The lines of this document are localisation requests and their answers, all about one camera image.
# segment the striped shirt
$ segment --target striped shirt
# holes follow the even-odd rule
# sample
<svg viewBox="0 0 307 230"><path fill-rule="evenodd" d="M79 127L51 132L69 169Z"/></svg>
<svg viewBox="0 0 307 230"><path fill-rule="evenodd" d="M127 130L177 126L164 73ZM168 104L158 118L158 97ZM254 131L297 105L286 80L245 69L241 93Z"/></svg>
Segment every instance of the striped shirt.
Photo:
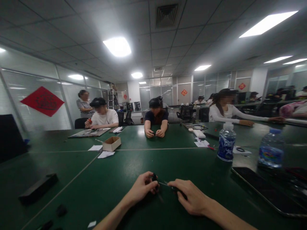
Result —
<svg viewBox="0 0 307 230"><path fill-rule="evenodd" d="M78 108L85 108L85 109L90 109L91 106L90 106L90 102L91 100L89 99L88 102L85 102L81 99L78 99L77 100L77 106ZM87 112L81 112L81 118L91 118L93 115L92 111L87 111Z"/></svg>

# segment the white wall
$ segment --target white wall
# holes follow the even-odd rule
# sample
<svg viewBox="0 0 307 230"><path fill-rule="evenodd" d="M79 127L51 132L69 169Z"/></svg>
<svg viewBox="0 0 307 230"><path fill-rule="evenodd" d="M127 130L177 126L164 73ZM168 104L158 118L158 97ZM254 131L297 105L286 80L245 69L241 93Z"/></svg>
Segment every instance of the white wall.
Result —
<svg viewBox="0 0 307 230"><path fill-rule="evenodd" d="M266 82L266 76L268 68L254 68L253 75L250 82L250 91L258 92L257 97L261 97L264 92L264 86Z"/></svg>

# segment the white long-sleeve top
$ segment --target white long-sleeve top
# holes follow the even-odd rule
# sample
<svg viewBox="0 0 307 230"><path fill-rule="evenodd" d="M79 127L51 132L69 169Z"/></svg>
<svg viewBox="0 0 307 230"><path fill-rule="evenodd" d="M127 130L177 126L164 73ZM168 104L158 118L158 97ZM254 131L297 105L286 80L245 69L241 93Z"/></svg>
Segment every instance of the white long-sleeve top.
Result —
<svg viewBox="0 0 307 230"><path fill-rule="evenodd" d="M216 105L212 105L210 107L209 112L209 122L221 121L221 122L232 122L235 124L239 124L239 119L231 119L233 116L238 116L246 120L257 120L257 121L267 121L269 118L265 117L257 117L248 115L240 112L234 105L228 104L228 111L224 111L224 116L220 113Z"/></svg>

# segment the red paper sign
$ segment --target red paper sign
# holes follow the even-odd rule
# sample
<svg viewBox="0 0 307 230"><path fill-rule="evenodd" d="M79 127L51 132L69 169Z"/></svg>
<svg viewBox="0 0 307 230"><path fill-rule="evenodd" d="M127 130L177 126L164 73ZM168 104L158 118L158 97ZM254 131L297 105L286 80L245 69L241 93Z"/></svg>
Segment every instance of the red paper sign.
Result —
<svg viewBox="0 0 307 230"><path fill-rule="evenodd" d="M52 117L64 104L64 101L55 96L52 92L41 86L21 101L25 105Z"/></svg>
<svg viewBox="0 0 307 230"><path fill-rule="evenodd" d="M239 85L239 89L244 89L246 87L246 85L244 83L241 83L241 85Z"/></svg>
<svg viewBox="0 0 307 230"><path fill-rule="evenodd" d="M183 96L185 96L185 95L188 94L188 92L184 89L184 90L181 92L181 94L182 94Z"/></svg>

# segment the phone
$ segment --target phone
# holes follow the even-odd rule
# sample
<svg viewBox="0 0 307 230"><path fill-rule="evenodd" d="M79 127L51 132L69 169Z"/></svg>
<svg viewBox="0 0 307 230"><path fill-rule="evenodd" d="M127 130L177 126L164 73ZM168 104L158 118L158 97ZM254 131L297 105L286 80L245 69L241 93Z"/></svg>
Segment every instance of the phone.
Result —
<svg viewBox="0 0 307 230"><path fill-rule="evenodd" d="M232 172L245 181L279 213L287 217L307 217L307 210L286 194L270 185L251 169L246 167L233 167Z"/></svg>

